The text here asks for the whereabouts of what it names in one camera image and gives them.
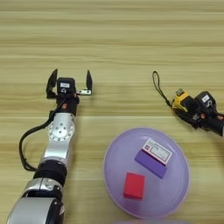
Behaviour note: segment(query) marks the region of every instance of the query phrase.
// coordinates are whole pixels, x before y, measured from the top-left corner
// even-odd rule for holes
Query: purple plate
[[[163,179],[142,167],[135,156],[148,138],[172,151]],[[108,147],[104,158],[104,182],[113,201],[137,218],[162,218],[173,213],[184,201],[189,186],[186,158],[179,146],[155,129],[136,128],[123,132]],[[125,199],[123,188],[127,172],[145,176],[143,199]]]

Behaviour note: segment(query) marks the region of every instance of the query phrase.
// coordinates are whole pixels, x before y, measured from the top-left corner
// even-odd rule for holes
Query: red cube
[[[144,176],[128,172],[126,175],[123,197],[141,200],[144,196]]]

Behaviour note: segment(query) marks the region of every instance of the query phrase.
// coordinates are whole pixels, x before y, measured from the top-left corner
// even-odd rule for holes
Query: wood grain
[[[192,96],[212,93],[224,111],[224,2],[222,0],[9,0],[0,2],[0,221],[32,173],[18,157],[18,140],[55,107],[45,95],[54,68],[84,88],[90,69],[94,95],[82,97],[73,169],[64,202],[65,223],[131,221],[109,198],[102,160],[126,129],[152,127],[183,149],[191,187],[168,217],[191,223],[224,222],[223,139],[181,122],[153,87],[158,70],[172,99],[178,88]],[[29,137],[26,155],[37,164],[46,133]]]

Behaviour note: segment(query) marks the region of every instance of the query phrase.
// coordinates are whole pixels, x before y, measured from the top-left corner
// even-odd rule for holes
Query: small box
[[[158,162],[156,159],[148,155],[143,150],[140,150],[135,157],[135,160],[142,166],[144,166],[147,170],[151,171],[159,178],[163,178],[166,173],[166,166]]]
[[[172,157],[172,152],[170,150],[150,138],[143,145],[142,150],[150,154],[163,165],[167,165]]]
[[[128,172],[123,191],[123,197],[132,200],[141,200],[144,196],[144,176]]]

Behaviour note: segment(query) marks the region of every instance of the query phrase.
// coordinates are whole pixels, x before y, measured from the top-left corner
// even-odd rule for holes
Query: label on box
[[[167,150],[164,146],[152,139],[148,139],[142,149],[164,165],[168,164],[172,156],[172,152],[170,150]]]
[[[207,102],[209,100],[209,96],[206,94],[203,98],[202,101],[203,102]]]
[[[61,82],[59,85],[60,85],[62,88],[70,88],[70,84],[69,84],[69,83]]]

